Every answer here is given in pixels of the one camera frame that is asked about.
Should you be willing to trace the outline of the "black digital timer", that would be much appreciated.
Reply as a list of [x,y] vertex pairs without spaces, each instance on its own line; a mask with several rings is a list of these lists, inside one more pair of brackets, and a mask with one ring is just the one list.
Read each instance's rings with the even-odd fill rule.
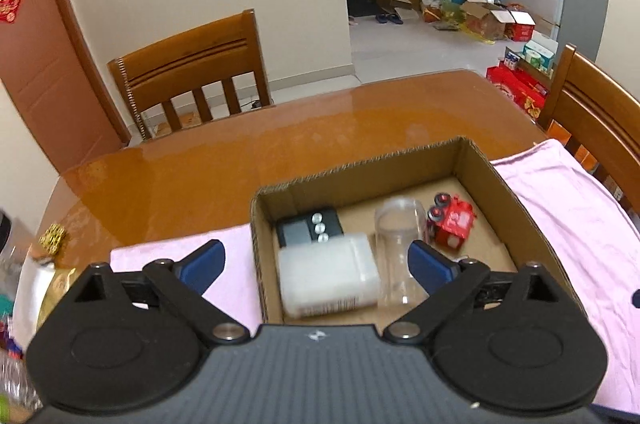
[[337,211],[333,208],[311,210],[281,219],[276,223],[276,229],[280,248],[323,243],[344,234]]

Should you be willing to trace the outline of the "brown wooden door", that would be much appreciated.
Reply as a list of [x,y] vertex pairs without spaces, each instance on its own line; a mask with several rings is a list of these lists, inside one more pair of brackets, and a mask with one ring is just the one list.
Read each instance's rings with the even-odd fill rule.
[[121,150],[130,134],[70,0],[22,0],[1,25],[1,80],[58,173]]

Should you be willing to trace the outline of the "wooden chair far side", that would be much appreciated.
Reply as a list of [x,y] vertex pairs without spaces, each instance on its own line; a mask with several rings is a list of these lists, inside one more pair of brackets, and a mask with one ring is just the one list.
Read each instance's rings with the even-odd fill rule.
[[247,9],[152,43],[107,64],[141,138],[152,133],[142,114],[159,105],[171,131],[182,129],[172,100],[189,93],[203,124],[210,123],[204,88],[220,84],[230,115],[242,113],[233,79],[254,77],[261,106],[272,104],[256,14]]

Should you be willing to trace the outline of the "clear plastic jar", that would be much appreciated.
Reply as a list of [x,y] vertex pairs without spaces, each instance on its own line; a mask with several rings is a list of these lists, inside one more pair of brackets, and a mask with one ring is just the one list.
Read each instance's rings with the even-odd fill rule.
[[411,197],[393,197],[375,212],[374,221],[382,302],[389,307],[419,305],[426,295],[409,271],[408,251],[413,241],[426,239],[423,205]]

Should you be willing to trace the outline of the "red gift box on floor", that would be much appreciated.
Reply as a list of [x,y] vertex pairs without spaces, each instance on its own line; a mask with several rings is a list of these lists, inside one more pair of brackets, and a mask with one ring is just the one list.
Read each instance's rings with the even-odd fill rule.
[[499,64],[488,67],[486,79],[534,121],[539,118],[546,103],[548,89],[534,77],[519,68],[510,69]]

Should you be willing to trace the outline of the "grey refrigerator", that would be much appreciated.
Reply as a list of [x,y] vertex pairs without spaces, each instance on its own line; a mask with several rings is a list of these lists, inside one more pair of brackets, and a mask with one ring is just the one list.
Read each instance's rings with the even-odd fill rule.
[[608,12],[608,0],[558,0],[551,38],[560,50],[572,44],[590,61],[596,61]]

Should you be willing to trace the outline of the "brown cardboard box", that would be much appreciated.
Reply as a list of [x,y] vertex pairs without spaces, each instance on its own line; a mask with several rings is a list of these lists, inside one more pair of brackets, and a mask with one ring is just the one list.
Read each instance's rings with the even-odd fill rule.
[[544,265],[568,295],[576,294],[565,268],[524,204],[474,142],[465,138],[415,147],[259,190],[250,205],[250,227],[262,318],[293,324],[279,286],[277,223],[333,208],[345,233],[375,237],[376,216],[403,199],[431,207],[438,193],[472,205],[476,216],[461,255],[495,271]]

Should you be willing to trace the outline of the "gold foil bag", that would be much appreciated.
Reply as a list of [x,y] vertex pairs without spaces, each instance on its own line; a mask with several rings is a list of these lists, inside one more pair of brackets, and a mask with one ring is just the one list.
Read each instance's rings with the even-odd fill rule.
[[68,241],[68,232],[52,223],[36,243],[29,245],[17,283],[10,335],[22,352],[53,309],[78,278],[76,268],[61,268],[55,259]]

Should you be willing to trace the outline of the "white plastic box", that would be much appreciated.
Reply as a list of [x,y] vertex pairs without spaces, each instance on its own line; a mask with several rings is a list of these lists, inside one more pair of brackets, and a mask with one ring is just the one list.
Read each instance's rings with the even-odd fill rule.
[[280,297],[294,319],[378,303],[381,277],[367,234],[349,233],[278,253]]

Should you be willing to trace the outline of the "red toy train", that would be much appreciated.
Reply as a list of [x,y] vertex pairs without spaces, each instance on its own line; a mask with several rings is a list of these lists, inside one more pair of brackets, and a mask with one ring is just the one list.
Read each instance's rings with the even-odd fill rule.
[[427,234],[431,241],[460,251],[469,239],[476,214],[471,203],[457,195],[440,192],[427,210]]

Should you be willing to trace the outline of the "pink tablecloth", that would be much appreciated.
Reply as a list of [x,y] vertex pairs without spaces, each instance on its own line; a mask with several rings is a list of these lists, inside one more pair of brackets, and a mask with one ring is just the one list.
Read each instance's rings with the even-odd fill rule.
[[[553,247],[608,351],[597,404],[639,411],[639,231],[620,204],[558,141],[492,165]],[[205,299],[255,332],[262,323],[250,228],[237,225],[183,239],[116,248],[111,267],[138,271],[157,258],[178,261],[209,240],[226,249],[224,272]]]

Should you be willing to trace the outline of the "wooden chair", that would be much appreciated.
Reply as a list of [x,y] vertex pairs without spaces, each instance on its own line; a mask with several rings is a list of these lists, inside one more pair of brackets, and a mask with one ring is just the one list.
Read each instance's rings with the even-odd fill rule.
[[568,44],[553,73],[537,124],[558,123],[570,134],[565,148],[585,147],[598,162],[598,179],[610,177],[623,207],[639,209],[639,102],[596,64]]
[[159,105],[171,131],[182,129],[172,100],[189,93],[203,124],[210,123],[204,88],[220,84],[230,115],[242,113],[233,79],[254,77],[261,106],[272,104],[256,14],[247,9],[152,43],[107,64],[141,138],[152,133],[142,114]]

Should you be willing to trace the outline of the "wooden chair right side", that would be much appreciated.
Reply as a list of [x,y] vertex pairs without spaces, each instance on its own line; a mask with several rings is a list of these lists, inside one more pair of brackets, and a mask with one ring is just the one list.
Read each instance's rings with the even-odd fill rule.
[[610,177],[623,207],[639,209],[639,102],[596,64],[568,44],[553,73],[537,124],[558,123],[570,134],[565,148],[585,147],[598,162],[598,179]]

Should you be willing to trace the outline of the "open cardboard box on floor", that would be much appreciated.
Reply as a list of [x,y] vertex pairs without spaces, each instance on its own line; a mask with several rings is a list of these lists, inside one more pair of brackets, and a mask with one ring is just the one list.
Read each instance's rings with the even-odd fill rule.
[[506,28],[515,23],[510,11],[487,0],[463,0],[460,10],[465,16],[464,26],[490,41],[502,39]]

